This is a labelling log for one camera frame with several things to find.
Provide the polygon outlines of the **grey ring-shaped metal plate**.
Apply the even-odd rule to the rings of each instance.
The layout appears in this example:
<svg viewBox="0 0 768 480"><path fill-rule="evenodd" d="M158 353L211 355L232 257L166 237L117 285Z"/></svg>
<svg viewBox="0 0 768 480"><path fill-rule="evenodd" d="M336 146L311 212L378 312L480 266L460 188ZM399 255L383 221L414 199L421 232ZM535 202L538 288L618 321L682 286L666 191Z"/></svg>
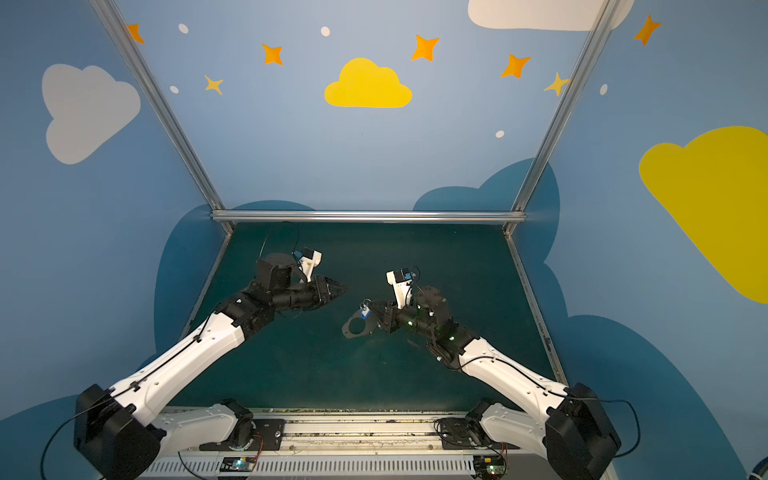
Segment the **grey ring-shaped metal plate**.
<svg viewBox="0 0 768 480"><path fill-rule="evenodd" d="M366 328L365 320L360 316L360 313L352 315L342 326L342 334L347 340L371 335L376 330Z"/></svg>

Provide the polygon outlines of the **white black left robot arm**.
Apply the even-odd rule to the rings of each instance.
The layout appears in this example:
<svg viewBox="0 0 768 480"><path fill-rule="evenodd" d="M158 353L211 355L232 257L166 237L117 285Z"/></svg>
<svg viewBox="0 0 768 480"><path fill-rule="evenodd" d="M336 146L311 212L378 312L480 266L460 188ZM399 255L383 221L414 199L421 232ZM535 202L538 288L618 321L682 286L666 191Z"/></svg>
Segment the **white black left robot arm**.
<svg viewBox="0 0 768 480"><path fill-rule="evenodd" d="M320 252L270 254L244 289L227 297L195 330L134 374L76 400L73 444L106 479L136 479L158 457L201 445L245 451L261 440L250 410L235 401L182 414L164 408L228 352L282 311L312 311L342 296L343 283L315 274Z"/></svg>

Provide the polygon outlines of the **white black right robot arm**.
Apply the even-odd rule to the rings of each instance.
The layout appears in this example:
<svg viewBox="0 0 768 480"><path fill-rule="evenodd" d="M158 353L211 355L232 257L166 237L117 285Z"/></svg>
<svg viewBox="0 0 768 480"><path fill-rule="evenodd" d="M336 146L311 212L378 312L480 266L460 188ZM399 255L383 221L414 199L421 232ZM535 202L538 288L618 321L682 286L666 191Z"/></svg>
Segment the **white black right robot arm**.
<svg viewBox="0 0 768 480"><path fill-rule="evenodd" d="M620 437L591 388L548 379L507 357L458 323L438 289L419 290L406 303L366 300L361 312L388 333L404 329L423 336L441 364L514 403L515 410L493 403L473 411L472 420L492 443L541 456L562 479L600 479L617 457Z"/></svg>

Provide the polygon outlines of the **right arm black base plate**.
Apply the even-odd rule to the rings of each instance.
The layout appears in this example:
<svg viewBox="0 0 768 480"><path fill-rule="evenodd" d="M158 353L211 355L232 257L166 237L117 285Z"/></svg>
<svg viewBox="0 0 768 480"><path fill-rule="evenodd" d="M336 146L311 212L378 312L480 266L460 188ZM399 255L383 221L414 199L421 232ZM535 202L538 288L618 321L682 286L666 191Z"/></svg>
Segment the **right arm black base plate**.
<svg viewBox="0 0 768 480"><path fill-rule="evenodd" d="M444 417L433 422L433 429L445 450L495 449L505 451L508 444L495 442L475 420Z"/></svg>

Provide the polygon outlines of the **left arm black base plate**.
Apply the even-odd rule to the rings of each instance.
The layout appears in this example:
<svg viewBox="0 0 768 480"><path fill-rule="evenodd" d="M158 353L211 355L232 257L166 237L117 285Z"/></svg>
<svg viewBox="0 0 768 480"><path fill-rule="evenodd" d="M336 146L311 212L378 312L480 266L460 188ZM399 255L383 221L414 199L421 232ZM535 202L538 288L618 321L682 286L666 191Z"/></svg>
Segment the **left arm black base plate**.
<svg viewBox="0 0 768 480"><path fill-rule="evenodd" d="M249 421L240 440L244 451L279 451L286 422L279 418L257 418Z"/></svg>

